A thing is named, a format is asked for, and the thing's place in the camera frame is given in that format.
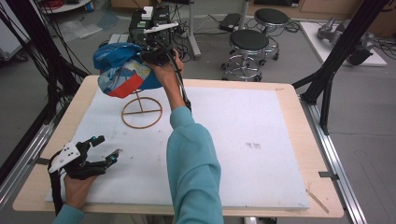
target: wooden table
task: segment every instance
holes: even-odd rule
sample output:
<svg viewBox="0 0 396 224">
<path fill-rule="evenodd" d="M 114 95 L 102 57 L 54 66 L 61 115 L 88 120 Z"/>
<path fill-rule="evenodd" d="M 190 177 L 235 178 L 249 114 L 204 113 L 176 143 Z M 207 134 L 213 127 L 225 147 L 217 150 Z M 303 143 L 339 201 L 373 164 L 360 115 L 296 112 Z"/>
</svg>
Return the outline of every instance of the wooden table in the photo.
<svg viewBox="0 0 396 224">
<path fill-rule="evenodd" d="M 307 210 L 265 210 L 223 207 L 224 216 L 234 217 L 341 217 L 344 210 L 330 178 L 318 172 L 327 171 L 294 88 L 289 84 L 184 80 L 189 87 L 222 87 L 275 91 L 287 124 L 290 141 L 306 188 L 311 207 Z M 86 77 L 64 117 L 53 133 L 41 158 L 49 159 L 73 138 L 85 111 L 98 89 L 97 76 Z M 50 190 L 47 166 L 37 164 L 24 183 L 13 208 L 17 211 L 54 211 L 53 203 L 44 199 Z M 173 215 L 172 206 L 89 203 L 85 212 Z"/>
</svg>

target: wooden hoop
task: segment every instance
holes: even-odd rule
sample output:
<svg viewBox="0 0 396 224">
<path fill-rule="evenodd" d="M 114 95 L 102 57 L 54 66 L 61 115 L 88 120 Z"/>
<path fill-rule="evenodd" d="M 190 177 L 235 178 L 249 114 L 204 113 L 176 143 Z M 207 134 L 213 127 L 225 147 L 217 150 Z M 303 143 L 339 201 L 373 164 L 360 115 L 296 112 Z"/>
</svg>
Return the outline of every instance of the wooden hoop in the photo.
<svg viewBox="0 0 396 224">
<path fill-rule="evenodd" d="M 155 99 L 153 99 L 153 98 L 150 98 L 150 97 L 139 97 L 139 95 L 137 94 L 137 92 L 136 92 L 136 96 L 137 96 L 136 99 L 130 101 L 130 102 L 129 102 L 128 104 L 126 104 L 126 105 L 124 106 L 124 108 L 122 109 L 122 112 L 121 112 L 122 121 L 124 122 L 124 124 L 126 124 L 126 125 L 127 125 L 128 127 L 130 127 L 130 128 L 135 128 L 135 129 L 145 129 L 145 128 L 149 128 L 149 127 L 151 127 L 152 125 L 156 124 L 156 123 L 160 120 L 160 118 L 163 116 L 163 106 L 160 104 L 160 102 L 158 102 L 157 100 L 155 100 Z M 150 100 L 150 101 L 153 101 L 153 102 L 155 102 L 160 108 L 159 108 L 159 109 L 155 109 L 155 110 L 144 110 L 144 109 L 143 109 L 143 106 L 142 106 L 141 100 Z M 125 112 L 126 107 L 127 107 L 128 105 L 130 105 L 131 103 L 135 102 L 135 101 L 138 101 L 138 102 L 139 102 L 140 111 L 136 111 L 136 112 Z M 152 112 L 161 112 L 161 113 L 160 113 L 160 116 L 159 116 L 153 123 L 151 123 L 151 124 L 149 124 L 149 125 L 147 125 L 147 126 L 134 126 L 134 125 L 132 125 L 132 124 L 129 124 L 129 123 L 125 120 L 125 118 L 124 118 L 125 115 L 135 115 L 135 114 L 144 114 L 144 113 L 152 113 Z"/>
</svg>

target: white mat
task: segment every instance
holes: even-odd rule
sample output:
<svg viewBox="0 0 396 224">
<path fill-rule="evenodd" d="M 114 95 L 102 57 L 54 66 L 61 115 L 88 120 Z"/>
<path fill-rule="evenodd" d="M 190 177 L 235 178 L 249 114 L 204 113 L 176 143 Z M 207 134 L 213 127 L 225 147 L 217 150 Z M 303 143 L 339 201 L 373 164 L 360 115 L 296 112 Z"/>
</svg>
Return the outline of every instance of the white mat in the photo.
<svg viewBox="0 0 396 224">
<path fill-rule="evenodd" d="M 301 21 L 300 24 L 303 27 L 304 34 L 309 39 L 312 48 L 315 50 L 315 53 L 318 55 L 322 62 L 326 61 L 327 57 L 329 57 L 333 44 L 326 39 L 318 38 L 318 28 L 320 28 L 323 24 L 318 24 L 314 22 L 305 22 Z M 335 30 L 338 24 L 335 24 L 332 28 Z M 375 50 L 370 50 L 373 53 L 368 59 L 366 59 L 360 66 L 374 66 L 380 67 L 385 66 L 387 63 L 379 56 Z M 344 62 L 343 65 L 351 65 L 348 62 Z"/>
<path fill-rule="evenodd" d="M 211 132 L 221 164 L 223 206 L 306 209 L 309 201 L 274 91 L 187 88 L 195 121 Z M 120 118 L 126 99 L 100 91 L 79 124 L 73 141 L 104 135 L 89 151 L 101 161 L 121 148 L 119 161 L 92 186 L 88 202 L 172 204 L 166 171 L 166 143 L 172 132 L 163 89 L 143 91 L 164 107 L 154 126 L 137 130 Z M 142 115 L 152 119 L 153 115 Z M 50 194 L 46 199 L 51 201 Z"/>
</svg>

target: person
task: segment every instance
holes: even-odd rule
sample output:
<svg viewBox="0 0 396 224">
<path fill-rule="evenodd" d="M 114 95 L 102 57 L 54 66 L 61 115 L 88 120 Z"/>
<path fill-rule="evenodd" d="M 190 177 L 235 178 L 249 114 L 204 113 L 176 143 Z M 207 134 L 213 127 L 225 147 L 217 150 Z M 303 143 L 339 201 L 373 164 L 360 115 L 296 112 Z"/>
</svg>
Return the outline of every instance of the person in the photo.
<svg viewBox="0 0 396 224">
<path fill-rule="evenodd" d="M 184 64 L 176 62 L 181 73 Z M 219 182 L 221 168 L 209 131 L 195 123 L 180 93 L 176 72 L 172 64 L 148 64 L 163 85 L 172 113 L 173 131 L 166 147 L 166 164 L 169 187 L 176 223 L 223 223 Z M 54 224 L 79 223 L 89 188 L 95 177 L 75 180 L 64 178 L 66 201 Z"/>
</svg>

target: light blue sleeve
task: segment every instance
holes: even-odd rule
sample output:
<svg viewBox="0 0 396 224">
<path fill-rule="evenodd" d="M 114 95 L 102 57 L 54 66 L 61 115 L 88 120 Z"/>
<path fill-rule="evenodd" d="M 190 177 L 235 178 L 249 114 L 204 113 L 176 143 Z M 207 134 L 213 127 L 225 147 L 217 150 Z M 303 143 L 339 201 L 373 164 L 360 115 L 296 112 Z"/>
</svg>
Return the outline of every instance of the light blue sleeve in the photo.
<svg viewBox="0 0 396 224">
<path fill-rule="evenodd" d="M 221 169 L 209 131 L 184 106 L 172 111 L 171 125 L 166 160 L 177 223 L 223 223 Z"/>
<path fill-rule="evenodd" d="M 64 204 L 52 224 L 78 224 L 83 218 L 83 212 L 77 208 Z"/>
</svg>

